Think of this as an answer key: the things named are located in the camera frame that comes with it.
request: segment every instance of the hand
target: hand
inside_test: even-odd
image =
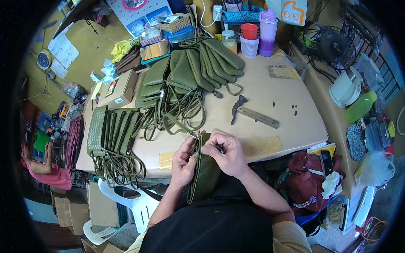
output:
[[[226,153],[222,154],[215,146],[216,144],[222,145]],[[201,152],[214,158],[225,174],[237,179],[240,179],[249,170],[240,140],[221,130],[214,129],[212,131]]]
[[[190,157],[194,147],[195,138],[187,138],[180,148],[173,155],[172,160],[172,180],[170,185],[181,187],[188,185],[194,176],[194,169],[197,164],[197,154]]]

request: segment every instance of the wall clock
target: wall clock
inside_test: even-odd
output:
[[[42,49],[36,56],[36,63],[41,69],[47,69],[51,65],[51,54],[47,49]]]

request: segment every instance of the poster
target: poster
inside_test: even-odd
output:
[[[52,61],[51,70],[54,71],[62,79],[64,79],[65,76],[68,74],[68,71],[56,59]]]
[[[167,0],[107,0],[118,19],[136,37],[160,15],[172,14]]]
[[[58,36],[56,36],[56,38],[51,40],[48,45],[49,51],[65,68],[69,68],[72,62],[79,55],[79,51],[72,45],[70,40],[65,35],[72,24],[66,27],[60,34],[58,34]]]

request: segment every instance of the tissue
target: tissue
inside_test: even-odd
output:
[[[326,176],[325,181],[322,183],[324,191],[321,193],[323,199],[329,199],[329,196],[335,192],[335,188],[339,183],[340,175],[336,171]]]

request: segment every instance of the pink fabric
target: pink fabric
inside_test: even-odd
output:
[[[70,190],[72,188],[72,175],[70,170],[59,167],[52,163],[50,174],[35,174],[31,169],[31,164],[28,165],[28,171],[31,176],[41,183],[51,185],[60,189]]]

